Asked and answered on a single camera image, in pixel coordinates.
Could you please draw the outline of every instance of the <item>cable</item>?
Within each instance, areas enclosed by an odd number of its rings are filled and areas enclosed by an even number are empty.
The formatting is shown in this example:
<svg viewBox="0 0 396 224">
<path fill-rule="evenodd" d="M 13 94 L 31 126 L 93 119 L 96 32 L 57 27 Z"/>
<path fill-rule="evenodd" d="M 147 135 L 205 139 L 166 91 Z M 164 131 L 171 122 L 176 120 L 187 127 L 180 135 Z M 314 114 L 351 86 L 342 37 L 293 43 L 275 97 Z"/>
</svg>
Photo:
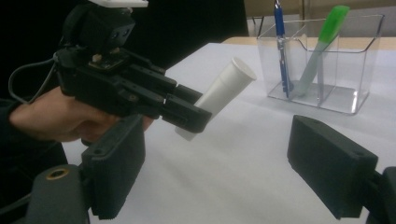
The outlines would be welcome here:
<svg viewBox="0 0 396 224">
<path fill-rule="evenodd" d="M 44 90 L 44 88 L 46 87 L 46 85 L 49 83 L 50 78 L 51 78 L 52 73 L 53 73 L 53 70 L 54 70 L 54 68 L 55 68 L 55 64 L 54 64 L 54 65 L 51 67 L 51 69 L 49 70 L 49 74 L 47 75 L 47 77 L 46 77 L 46 79 L 44 80 L 43 84 L 41 84 L 40 89 L 35 93 L 35 96 L 34 96 L 32 99 L 30 99 L 29 101 L 26 101 L 26 100 L 22 99 L 20 96 L 18 96 L 18 95 L 14 92 L 14 90 L 13 90 L 13 88 L 12 88 L 12 84 L 13 84 L 13 82 L 14 82 L 15 76 L 16 76 L 21 70 L 24 70 L 24 69 L 27 69 L 27 68 L 32 68 L 32 67 L 37 67 L 37 66 L 46 65 L 46 64 L 49 64 L 49 63 L 53 63 L 53 62 L 54 62 L 54 60 L 53 60 L 53 58 L 51 58 L 51 59 L 48 59 L 48 60 L 46 60 L 46 61 L 44 61 L 44 62 L 41 62 L 41 63 L 29 63 L 29 64 L 26 64 L 26 65 L 23 65 L 23 66 L 17 68 L 14 72 L 12 72 L 12 74 L 11 74 L 11 76 L 9 77 L 9 80 L 8 80 L 8 92 L 9 92 L 9 94 L 10 94 L 14 99 L 18 100 L 19 102 L 21 102 L 21 103 L 23 103 L 23 104 L 28 104 L 28 105 L 31 104 L 31 103 L 41 94 L 41 92 Z"/>
<path fill-rule="evenodd" d="M 11 203 L 11 204 L 7 205 L 6 207 L 0 208 L 0 215 L 3 215 L 9 211 L 12 211 L 18 207 L 21 207 L 21 206 L 29 203 L 30 199 L 31 199 L 31 194 L 27 194 L 24 197 L 17 200 L 15 203 Z"/>
</svg>

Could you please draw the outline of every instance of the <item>green highlighter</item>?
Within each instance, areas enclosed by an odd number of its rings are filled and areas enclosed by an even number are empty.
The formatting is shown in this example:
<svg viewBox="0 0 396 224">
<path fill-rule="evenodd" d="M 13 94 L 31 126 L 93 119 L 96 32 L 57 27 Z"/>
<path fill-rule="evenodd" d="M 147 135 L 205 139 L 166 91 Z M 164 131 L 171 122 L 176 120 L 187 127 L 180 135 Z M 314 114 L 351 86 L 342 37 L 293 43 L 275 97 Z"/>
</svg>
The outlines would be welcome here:
<svg viewBox="0 0 396 224">
<path fill-rule="evenodd" d="M 298 96 L 305 95 L 306 91 L 314 80 L 318 69 L 318 58 L 321 53 L 332 43 L 340 31 L 341 25 L 349 11 L 349 7 L 336 6 L 326 18 L 323 26 L 321 27 L 318 43 L 315 46 L 314 52 L 306 65 L 300 81 L 296 83 L 294 94 Z"/>
</svg>

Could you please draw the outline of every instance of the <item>black device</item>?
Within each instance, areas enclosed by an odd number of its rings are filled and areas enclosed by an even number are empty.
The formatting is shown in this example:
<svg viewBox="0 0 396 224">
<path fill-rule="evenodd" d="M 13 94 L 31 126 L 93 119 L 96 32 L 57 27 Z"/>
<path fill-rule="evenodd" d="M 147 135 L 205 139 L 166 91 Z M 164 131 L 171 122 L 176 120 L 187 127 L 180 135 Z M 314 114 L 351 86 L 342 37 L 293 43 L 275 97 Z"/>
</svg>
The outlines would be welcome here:
<svg viewBox="0 0 396 224">
<path fill-rule="evenodd" d="M 164 69 L 122 48 L 133 28 L 128 8 L 75 7 L 54 57 L 63 93 L 110 114 L 162 116 L 189 132 L 202 132 L 211 117 L 193 105 L 202 94 L 177 85 Z"/>
<path fill-rule="evenodd" d="M 396 167 L 379 174 L 375 154 L 323 122 L 294 116 L 288 159 L 335 218 L 359 217 L 364 206 L 367 223 L 396 223 Z"/>
<path fill-rule="evenodd" d="M 76 6 L 64 22 L 54 54 L 62 92 L 122 119 L 82 153 L 82 164 L 62 165 L 36 179 L 26 224 L 89 223 L 121 210 L 145 160 L 142 116 L 160 116 L 200 133 L 211 113 L 194 106 L 201 93 L 165 76 L 150 60 L 123 49 L 134 28 L 129 8 Z"/>
</svg>

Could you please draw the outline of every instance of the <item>black sleeve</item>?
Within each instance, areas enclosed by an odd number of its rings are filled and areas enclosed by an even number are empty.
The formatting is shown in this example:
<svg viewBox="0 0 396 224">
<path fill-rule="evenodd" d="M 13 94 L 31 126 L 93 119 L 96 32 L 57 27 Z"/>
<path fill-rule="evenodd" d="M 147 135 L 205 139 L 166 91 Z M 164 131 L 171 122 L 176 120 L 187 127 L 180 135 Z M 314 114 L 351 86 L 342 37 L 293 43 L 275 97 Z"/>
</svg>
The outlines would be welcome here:
<svg viewBox="0 0 396 224">
<path fill-rule="evenodd" d="M 0 208 L 30 193 L 35 177 L 50 167 L 67 164 L 61 143 L 38 141 L 8 121 L 19 104 L 0 100 Z M 27 206 L 0 214 L 0 223 L 23 217 Z"/>
</svg>

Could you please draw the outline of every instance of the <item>brass mounting hole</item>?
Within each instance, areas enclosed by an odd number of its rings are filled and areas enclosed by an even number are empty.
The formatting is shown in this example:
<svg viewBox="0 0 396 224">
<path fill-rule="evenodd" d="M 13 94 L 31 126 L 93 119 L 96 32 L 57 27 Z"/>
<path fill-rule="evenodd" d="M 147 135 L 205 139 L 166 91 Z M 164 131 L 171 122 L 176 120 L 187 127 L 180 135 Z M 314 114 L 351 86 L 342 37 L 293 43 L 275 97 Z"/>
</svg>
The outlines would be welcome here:
<svg viewBox="0 0 396 224">
<path fill-rule="evenodd" d="M 56 169 L 47 175 L 47 179 L 56 180 L 66 176 L 67 174 L 69 174 L 69 170 L 67 169 L 64 168 Z"/>
</svg>

